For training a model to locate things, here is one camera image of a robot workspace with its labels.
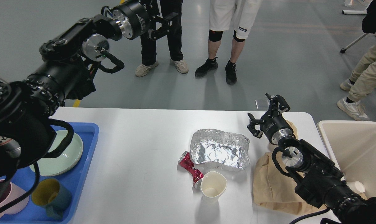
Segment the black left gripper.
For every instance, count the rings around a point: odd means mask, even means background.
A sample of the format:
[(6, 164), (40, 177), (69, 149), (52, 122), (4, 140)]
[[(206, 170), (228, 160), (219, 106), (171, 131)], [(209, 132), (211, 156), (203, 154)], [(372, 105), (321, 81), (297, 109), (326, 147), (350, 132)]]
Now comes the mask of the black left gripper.
[(169, 33), (171, 23), (178, 15), (172, 12), (160, 17), (156, 0), (125, 0), (113, 7), (113, 18), (120, 21), (122, 34), (129, 40), (148, 31), (148, 39), (157, 41)]

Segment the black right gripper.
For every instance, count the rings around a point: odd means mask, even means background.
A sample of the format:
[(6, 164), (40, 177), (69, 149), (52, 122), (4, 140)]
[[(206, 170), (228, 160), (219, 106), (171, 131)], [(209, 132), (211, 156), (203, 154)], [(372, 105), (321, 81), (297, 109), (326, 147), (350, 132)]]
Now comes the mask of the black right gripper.
[(261, 138), (265, 135), (271, 144), (281, 146), (288, 139), (295, 139), (292, 127), (282, 116), (282, 113), (290, 111), (291, 108), (280, 95), (272, 96), (266, 93), (266, 97), (269, 99), (268, 111), (261, 119), (255, 119), (251, 113), (247, 113), (249, 116), (247, 128), (253, 136)]

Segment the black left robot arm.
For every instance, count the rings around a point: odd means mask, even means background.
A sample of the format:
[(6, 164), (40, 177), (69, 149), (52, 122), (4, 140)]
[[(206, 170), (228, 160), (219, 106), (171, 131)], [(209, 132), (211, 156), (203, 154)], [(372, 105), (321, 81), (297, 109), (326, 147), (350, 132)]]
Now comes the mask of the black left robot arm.
[(65, 99), (81, 100), (94, 92), (98, 69), (115, 73), (124, 63), (109, 52), (108, 39), (158, 40), (170, 31), (177, 12), (160, 16), (155, 0), (127, 0), (104, 6), (99, 15), (77, 21), (41, 45), (44, 63), (21, 82), (0, 82), (0, 198), (18, 169), (34, 165), (31, 189), (0, 206), (0, 213), (22, 202), (39, 184), (37, 161), (56, 158), (73, 137), (65, 121), (51, 119)]

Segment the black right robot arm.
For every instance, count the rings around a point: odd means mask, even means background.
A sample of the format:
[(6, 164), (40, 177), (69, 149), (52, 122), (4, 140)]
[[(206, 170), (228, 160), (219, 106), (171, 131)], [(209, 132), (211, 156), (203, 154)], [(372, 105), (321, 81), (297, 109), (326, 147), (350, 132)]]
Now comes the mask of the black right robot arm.
[(376, 224), (376, 197), (367, 200), (353, 192), (342, 180), (343, 172), (335, 163), (303, 139), (296, 139), (292, 127), (283, 118), (290, 106), (280, 96), (266, 94), (268, 111), (255, 119), (251, 113), (247, 128), (253, 136), (265, 135), (275, 149), (272, 160), (276, 169), (296, 182), (295, 193), (307, 204), (325, 210), (303, 215), (293, 224), (313, 216), (333, 211), (340, 224)]

